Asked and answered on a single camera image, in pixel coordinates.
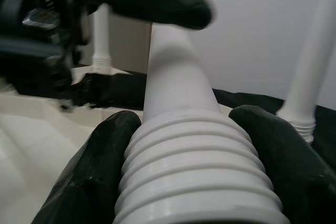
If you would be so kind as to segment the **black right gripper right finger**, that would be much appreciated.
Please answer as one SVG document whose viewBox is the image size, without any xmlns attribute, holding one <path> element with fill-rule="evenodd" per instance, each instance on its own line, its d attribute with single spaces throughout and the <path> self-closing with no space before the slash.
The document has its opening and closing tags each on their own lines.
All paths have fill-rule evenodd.
<svg viewBox="0 0 336 224">
<path fill-rule="evenodd" d="M 250 136 L 291 223 L 335 223 L 335 171 L 287 121 L 254 105 L 229 117 Z"/>
</svg>

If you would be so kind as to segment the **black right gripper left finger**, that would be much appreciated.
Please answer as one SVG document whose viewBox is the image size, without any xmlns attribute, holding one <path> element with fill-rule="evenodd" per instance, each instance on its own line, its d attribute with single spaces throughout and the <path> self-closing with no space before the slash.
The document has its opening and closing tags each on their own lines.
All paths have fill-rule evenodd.
<svg viewBox="0 0 336 224">
<path fill-rule="evenodd" d="M 102 121 L 61 172 L 33 223 L 112 223 L 124 152 L 141 120 L 120 111 Z"/>
</svg>

